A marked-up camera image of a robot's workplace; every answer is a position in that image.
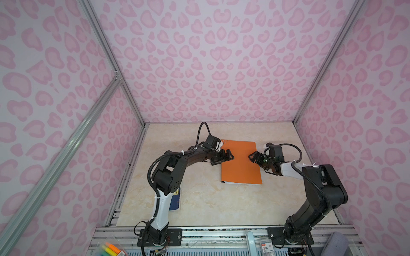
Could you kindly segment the orange and black folder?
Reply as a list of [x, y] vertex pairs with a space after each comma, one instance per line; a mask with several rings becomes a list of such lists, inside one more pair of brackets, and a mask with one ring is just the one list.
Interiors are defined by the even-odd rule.
[[221, 182], [262, 185], [259, 166], [249, 159], [249, 155], [257, 151], [256, 143], [234, 140], [222, 140], [222, 143], [222, 149], [230, 150], [234, 159], [221, 164]]

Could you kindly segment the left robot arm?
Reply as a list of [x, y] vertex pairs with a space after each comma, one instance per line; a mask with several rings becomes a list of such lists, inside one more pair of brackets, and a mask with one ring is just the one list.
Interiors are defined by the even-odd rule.
[[173, 194], [180, 189], [187, 167], [202, 162], [212, 166], [234, 160], [229, 149], [222, 149], [221, 139], [212, 135], [206, 122], [198, 128], [195, 144], [188, 150], [166, 151], [148, 168], [147, 181], [155, 192], [153, 215], [139, 235], [141, 247], [168, 242], [169, 209]]

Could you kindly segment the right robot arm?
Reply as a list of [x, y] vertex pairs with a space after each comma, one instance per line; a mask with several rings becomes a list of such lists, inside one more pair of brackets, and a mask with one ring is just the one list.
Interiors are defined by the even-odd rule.
[[302, 163], [303, 153], [296, 145], [268, 143], [262, 153], [255, 151], [248, 158], [265, 173], [303, 181], [306, 200], [295, 214], [287, 218], [283, 230], [284, 243], [304, 241], [311, 246], [314, 226], [348, 201], [348, 193], [334, 167]]

